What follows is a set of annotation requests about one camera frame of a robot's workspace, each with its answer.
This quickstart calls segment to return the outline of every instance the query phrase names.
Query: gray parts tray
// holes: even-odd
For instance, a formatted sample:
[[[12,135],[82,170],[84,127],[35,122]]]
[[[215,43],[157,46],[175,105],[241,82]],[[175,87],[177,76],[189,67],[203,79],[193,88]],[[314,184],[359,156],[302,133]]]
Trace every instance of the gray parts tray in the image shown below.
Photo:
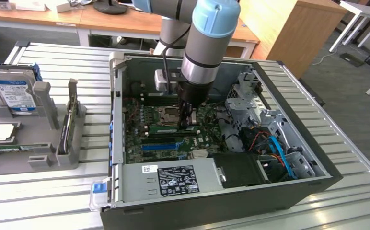
[[[78,167],[87,110],[84,106],[79,107],[80,116],[75,118],[72,147],[67,155],[58,154],[66,105],[56,105],[60,125],[58,130],[51,130],[47,117],[38,115],[19,115],[14,118],[0,118],[0,124],[15,125],[12,132],[15,139],[4,143],[4,148],[12,146],[11,151],[0,150],[0,175],[70,170]]]

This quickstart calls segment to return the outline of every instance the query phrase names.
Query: gray carpet floor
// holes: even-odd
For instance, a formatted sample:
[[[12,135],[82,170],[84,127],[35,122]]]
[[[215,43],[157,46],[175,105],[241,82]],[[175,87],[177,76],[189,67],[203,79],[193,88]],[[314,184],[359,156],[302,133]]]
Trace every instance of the gray carpet floor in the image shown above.
[[[330,54],[329,48],[337,37],[338,33],[334,33],[314,63]],[[18,40],[79,45],[76,34],[0,28],[0,61],[4,61]],[[349,46],[341,46],[334,56],[326,57],[322,64],[309,68],[303,79],[325,99],[325,110],[370,160],[370,96],[365,94],[370,87],[370,66],[365,64],[357,68],[339,58],[339,54],[347,52],[365,60],[367,53],[357,50],[362,54]]]

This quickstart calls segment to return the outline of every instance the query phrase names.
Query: blue latch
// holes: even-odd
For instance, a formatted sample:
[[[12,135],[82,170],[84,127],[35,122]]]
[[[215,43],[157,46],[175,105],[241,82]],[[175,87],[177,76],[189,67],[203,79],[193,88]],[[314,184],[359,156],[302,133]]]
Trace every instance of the blue latch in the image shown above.
[[[98,183],[92,186],[92,193],[104,193],[107,192],[107,183]]]

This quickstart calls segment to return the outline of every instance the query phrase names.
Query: light blue robot joint cap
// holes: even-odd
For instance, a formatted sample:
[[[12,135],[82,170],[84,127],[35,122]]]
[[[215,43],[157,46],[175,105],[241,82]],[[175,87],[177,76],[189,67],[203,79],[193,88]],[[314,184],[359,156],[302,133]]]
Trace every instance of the light blue robot joint cap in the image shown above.
[[[153,13],[151,0],[133,0],[133,4],[142,11]]]
[[[198,0],[193,23],[206,36],[223,38],[235,31],[239,13],[241,6],[235,0]]]

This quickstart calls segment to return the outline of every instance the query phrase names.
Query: wooden cabinet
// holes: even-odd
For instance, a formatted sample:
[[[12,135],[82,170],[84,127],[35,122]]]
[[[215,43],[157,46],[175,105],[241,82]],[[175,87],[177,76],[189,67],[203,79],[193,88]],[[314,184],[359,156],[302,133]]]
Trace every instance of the wooden cabinet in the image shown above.
[[[331,0],[241,0],[241,7],[261,40],[251,58],[283,61],[301,78],[347,10]]]

